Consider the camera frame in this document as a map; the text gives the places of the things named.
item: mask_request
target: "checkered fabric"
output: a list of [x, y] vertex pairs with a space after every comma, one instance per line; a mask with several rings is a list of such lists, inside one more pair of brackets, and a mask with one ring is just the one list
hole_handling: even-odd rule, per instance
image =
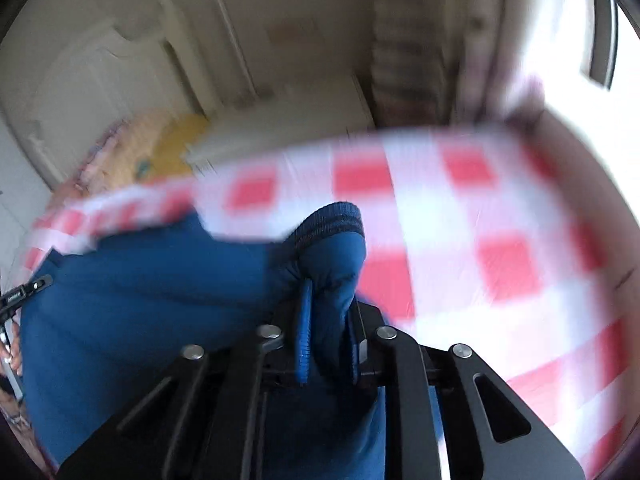
[[83, 253], [193, 207], [212, 234], [275, 238], [337, 200], [364, 219], [361, 294], [422, 344], [471, 345], [593, 477], [629, 416], [624, 320], [553, 169], [503, 127], [331, 140], [97, 196], [36, 222], [23, 277], [50, 248]]

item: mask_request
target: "black mount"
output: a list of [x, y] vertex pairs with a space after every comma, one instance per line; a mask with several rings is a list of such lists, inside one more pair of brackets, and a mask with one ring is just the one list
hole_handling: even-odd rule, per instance
[[[386, 479], [442, 478], [430, 386], [452, 480], [584, 479], [575, 458], [471, 348], [420, 346], [356, 300], [349, 316], [359, 343], [356, 384], [386, 386]], [[186, 347], [57, 478], [260, 480], [269, 392], [300, 387], [287, 336], [295, 323], [282, 312], [273, 322], [228, 351]]]
[[[26, 300], [47, 288], [51, 283], [53, 283], [53, 279], [50, 275], [46, 274], [29, 283], [12, 288], [0, 296], [0, 343], [2, 343], [9, 354], [11, 354], [11, 343], [4, 324], [15, 316], [18, 309], [22, 307], [22, 304]], [[18, 403], [22, 402], [24, 399], [24, 389], [20, 377], [13, 371], [9, 362], [2, 359], [1, 365], [2, 371], [14, 391], [15, 400]]]

